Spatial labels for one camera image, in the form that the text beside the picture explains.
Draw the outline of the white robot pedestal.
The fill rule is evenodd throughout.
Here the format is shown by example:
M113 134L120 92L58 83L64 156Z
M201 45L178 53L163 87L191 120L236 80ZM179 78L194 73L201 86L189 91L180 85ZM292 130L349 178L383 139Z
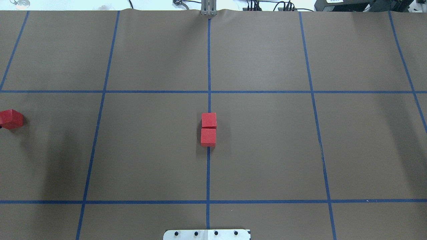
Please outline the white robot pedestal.
M250 240L250 230L246 229L192 229L167 230L163 240Z

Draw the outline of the black box with label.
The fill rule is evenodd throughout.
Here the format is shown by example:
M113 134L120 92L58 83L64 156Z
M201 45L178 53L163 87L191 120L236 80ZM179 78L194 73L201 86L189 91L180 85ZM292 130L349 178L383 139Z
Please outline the black box with label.
M409 12L413 0L316 0L317 12Z

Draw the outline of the red block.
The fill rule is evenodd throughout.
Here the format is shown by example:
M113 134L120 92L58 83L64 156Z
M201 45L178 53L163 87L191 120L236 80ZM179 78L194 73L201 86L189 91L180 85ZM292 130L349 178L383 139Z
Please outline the red block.
M203 147L215 147L216 146L216 129L201 129L201 146Z
M201 128L202 129L217 129L218 120L215 112L207 112L201 114Z
M14 109L0 112L0 126L4 129L16 129L23 126L23 114Z

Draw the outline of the aluminium frame post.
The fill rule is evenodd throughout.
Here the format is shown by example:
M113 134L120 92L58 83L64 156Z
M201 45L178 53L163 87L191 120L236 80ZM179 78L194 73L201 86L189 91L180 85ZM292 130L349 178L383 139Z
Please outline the aluminium frame post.
M202 16L215 16L217 15L217 1L216 0L200 0L201 2L201 15Z

